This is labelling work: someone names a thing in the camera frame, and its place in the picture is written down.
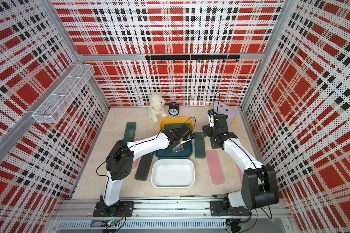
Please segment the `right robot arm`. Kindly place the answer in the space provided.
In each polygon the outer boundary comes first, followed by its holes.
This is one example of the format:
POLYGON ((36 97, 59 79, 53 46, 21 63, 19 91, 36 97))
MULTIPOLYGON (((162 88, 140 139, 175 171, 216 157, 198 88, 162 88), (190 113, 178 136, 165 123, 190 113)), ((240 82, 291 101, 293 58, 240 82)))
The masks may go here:
POLYGON ((210 110, 208 117, 209 124, 202 126, 203 135, 210 137, 231 156, 239 169, 242 183, 241 190, 225 195, 225 210, 239 207, 253 210, 278 204, 280 197, 274 169, 254 158, 243 147, 238 136, 228 130, 227 115, 210 110))

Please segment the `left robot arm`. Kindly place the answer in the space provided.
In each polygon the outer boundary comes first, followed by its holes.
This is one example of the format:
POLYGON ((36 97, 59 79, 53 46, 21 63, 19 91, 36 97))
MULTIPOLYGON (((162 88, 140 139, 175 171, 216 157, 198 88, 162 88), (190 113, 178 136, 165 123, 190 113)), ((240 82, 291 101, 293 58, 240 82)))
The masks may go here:
POLYGON ((123 180, 131 173, 133 162, 144 155, 162 149, 174 149, 194 139, 194 133, 185 124, 178 129, 163 129, 157 135, 135 141, 119 140, 105 159, 107 178, 101 202, 106 208, 120 200, 123 180))

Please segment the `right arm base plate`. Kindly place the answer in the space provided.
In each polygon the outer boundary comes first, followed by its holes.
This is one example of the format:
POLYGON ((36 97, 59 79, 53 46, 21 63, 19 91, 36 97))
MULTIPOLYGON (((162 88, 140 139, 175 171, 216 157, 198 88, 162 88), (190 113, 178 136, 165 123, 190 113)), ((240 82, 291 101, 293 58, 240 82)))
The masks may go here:
POLYGON ((246 207, 232 207, 226 201, 210 201, 212 216, 250 216, 246 207))

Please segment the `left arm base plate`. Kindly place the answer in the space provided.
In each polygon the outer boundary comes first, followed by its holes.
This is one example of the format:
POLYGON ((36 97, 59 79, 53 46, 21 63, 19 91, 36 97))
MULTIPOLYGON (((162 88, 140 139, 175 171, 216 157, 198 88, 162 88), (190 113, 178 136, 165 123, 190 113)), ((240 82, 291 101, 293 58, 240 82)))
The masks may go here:
POLYGON ((104 201, 97 202, 93 217, 113 217, 123 214, 125 217, 131 217, 134 209, 134 202, 117 202, 112 206, 107 206, 104 201))

